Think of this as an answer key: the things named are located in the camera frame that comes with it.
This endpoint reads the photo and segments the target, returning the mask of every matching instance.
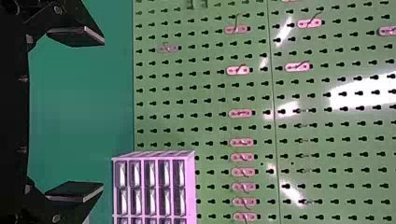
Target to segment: teal background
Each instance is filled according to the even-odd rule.
[[[106,45],[72,49],[43,37],[30,53],[29,176],[105,184],[91,223],[111,223],[111,157],[132,150],[132,1],[83,1]]]

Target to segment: pink rack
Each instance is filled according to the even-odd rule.
[[[194,151],[113,158],[114,224],[196,224]]]

